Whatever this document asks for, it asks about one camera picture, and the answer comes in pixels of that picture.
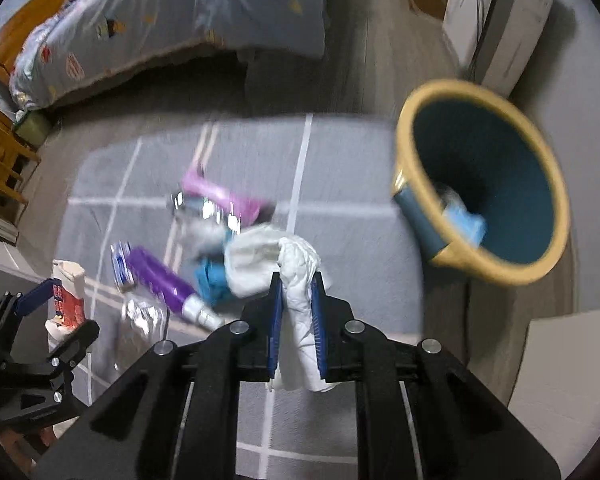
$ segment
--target yellow trash can rim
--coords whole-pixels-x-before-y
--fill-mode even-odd
[[[444,99],[473,102],[511,124],[536,155],[551,190],[554,230],[544,254],[531,264],[507,262],[495,254],[469,245],[443,217],[440,198],[422,167],[413,138],[413,120],[425,105]],[[405,101],[396,128],[396,167],[393,194],[408,182],[423,213],[448,242],[432,263],[470,270],[504,285],[526,285],[545,276],[558,262],[570,227],[569,200],[562,173],[540,131],[514,105],[491,91],[459,80],[436,80],[415,90]]]

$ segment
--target brown wooden furniture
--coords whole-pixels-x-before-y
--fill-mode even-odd
[[[13,177],[16,181],[21,181],[22,177],[13,171],[13,165],[19,155],[22,155],[29,160],[40,162],[40,157],[18,142],[18,140],[10,132],[11,120],[0,111],[0,194],[13,198],[21,204],[26,204],[27,199],[19,192],[7,186],[9,177]]]
[[[16,56],[29,33],[53,16],[65,0],[30,0],[0,28],[0,81],[8,86]]]

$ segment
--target transparent plastic bag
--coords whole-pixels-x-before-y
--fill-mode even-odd
[[[166,338],[168,319],[168,309],[155,298],[136,292],[125,294],[114,362],[118,373],[123,373],[151,346]]]

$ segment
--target wooden chair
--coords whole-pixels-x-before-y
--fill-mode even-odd
[[[29,148],[23,146],[10,132],[11,120],[0,111],[0,194],[13,198],[21,204],[27,204],[27,199],[19,192],[7,186],[9,177],[13,177],[16,181],[21,181],[22,176],[13,171],[13,165],[22,155],[29,160],[40,162],[40,157]]]

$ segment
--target bed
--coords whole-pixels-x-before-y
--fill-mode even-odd
[[[26,16],[19,34],[42,19],[17,56],[18,39],[2,34],[10,52],[0,54],[0,80],[8,81],[22,109],[85,97],[147,66],[174,62],[183,51],[207,56],[231,50],[247,64],[258,50],[309,58],[324,51],[325,0],[64,0],[50,15],[49,8],[58,8],[52,0],[38,2],[31,16],[35,1],[19,12]],[[12,21],[3,29],[11,25],[13,32]]]

